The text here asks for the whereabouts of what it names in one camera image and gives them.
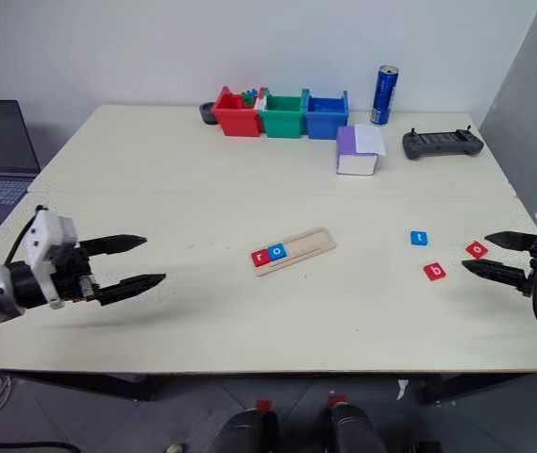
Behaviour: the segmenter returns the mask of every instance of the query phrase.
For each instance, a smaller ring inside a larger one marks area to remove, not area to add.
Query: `blue storage bin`
[[[347,126],[347,92],[342,97],[305,96],[304,119],[309,139],[335,140],[337,128]]]

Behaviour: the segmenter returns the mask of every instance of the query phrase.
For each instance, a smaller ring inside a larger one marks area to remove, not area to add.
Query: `red storage bin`
[[[253,106],[243,104],[243,97],[234,94],[227,86],[222,88],[211,109],[224,135],[258,137],[261,133],[260,116]]]

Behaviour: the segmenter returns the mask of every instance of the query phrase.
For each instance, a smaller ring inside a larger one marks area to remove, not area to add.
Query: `table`
[[[399,113],[373,177],[335,175],[334,143],[247,139],[195,109],[104,106],[65,145],[0,228],[0,262],[37,204],[80,239],[140,234],[97,257],[99,281],[167,279],[135,299],[48,307],[0,326],[0,369],[87,373],[537,371],[537,323],[513,288],[473,276],[464,248],[534,224],[485,146],[409,161],[407,129],[467,115]],[[366,120],[355,113],[351,123]],[[248,254],[326,227],[337,248],[266,277]],[[412,246],[425,230],[428,247]],[[528,268],[489,245],[488,258]],[[422,267],[440,262],[447,277]]]

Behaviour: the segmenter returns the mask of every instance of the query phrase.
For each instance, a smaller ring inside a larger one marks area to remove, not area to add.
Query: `white wall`
[[[537,0],[0,0],[0,97],[38,148],[102,103],[197,105],[223,84],[349,91],[367,109],[378,66],[394,108],[481,123]]]

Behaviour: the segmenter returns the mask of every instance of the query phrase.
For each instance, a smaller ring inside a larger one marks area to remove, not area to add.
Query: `plastic bin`
[[[312,97],[308,94],[304,105],[304,118],[309,139],[335,140],[337,128],[347,126],[349,116],[347,92],[342,97]]]
[[[260,110],[261,121],[268,137],[299,139],[304,127],[304,102],[308,90],[299,97],[266,96],[266,107]]]
[[[227,86],[220,91],[211,113],[215,115],[224,135],[258,137],[261,132],[260,117],[253,106],[246,106],[240,94],[231,92]]]

